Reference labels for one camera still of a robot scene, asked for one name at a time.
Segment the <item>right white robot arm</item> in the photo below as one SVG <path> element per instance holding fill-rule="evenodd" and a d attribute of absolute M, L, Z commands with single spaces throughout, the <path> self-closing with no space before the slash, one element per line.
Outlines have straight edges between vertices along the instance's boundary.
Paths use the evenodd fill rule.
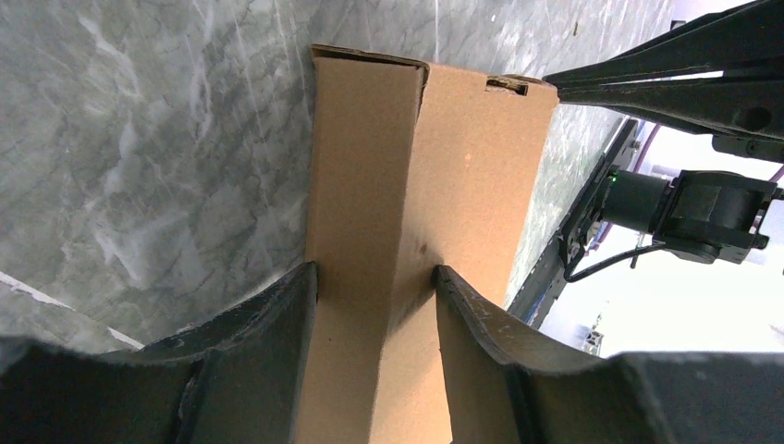
<path fill-rule="evenodd" d="M 593 65 L 545 76 L 568 105 L 601 106 L 727 142 L 735 155 L 783 159 L 783 5 L 752 1 L 709 13 Z M 600 217 L 640 230 L 654 250 L 710 264 L 738 264 L 767 235 L 753 232 L 783 196 L 773 182 L 685 171 L 672 182 L 614 173 Z"/>

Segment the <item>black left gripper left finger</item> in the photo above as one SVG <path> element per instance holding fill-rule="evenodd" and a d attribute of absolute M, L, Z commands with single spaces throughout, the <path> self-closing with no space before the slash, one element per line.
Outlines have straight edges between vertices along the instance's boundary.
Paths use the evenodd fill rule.
<path fill-rule="evenodd" d="M 317 267 L 137 351 L 1 340 L 5 443 L 289 443 Z"/>

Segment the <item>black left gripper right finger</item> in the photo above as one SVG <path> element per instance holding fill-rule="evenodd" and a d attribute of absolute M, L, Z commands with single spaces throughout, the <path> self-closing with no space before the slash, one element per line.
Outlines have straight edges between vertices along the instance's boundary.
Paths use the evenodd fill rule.
<path fill-rule="evenodd" d="M 779 353 L 578 351 L 438 265 L 439 350 L 456 443 L 779 443 Z"/>

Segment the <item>brown cardboard box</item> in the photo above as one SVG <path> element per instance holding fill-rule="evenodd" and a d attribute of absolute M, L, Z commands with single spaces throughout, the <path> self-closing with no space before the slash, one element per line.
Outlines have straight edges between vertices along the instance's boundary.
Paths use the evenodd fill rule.
<path fill-rule="evenodd" d="M 298 443 L 452 439 L 431 275 L 505 301 L 557 90 L 316 44 Z"/>

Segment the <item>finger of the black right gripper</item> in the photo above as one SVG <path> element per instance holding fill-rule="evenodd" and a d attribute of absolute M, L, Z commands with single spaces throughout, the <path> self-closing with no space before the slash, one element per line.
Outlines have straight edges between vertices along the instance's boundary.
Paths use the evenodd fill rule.
<path fill-rule="evenodd" d="M 783 78 L 694 78 L 559 88 L 561 102 L 611 108 L 691 134 L 783 139 Z"/>
<path fill-rule="evenodd" d="M 631 50 L 544 76 L 556 86 L 650 80 L 752 68 L 783 57 L 783 3 L 752 1 L 709 13 Z"/>

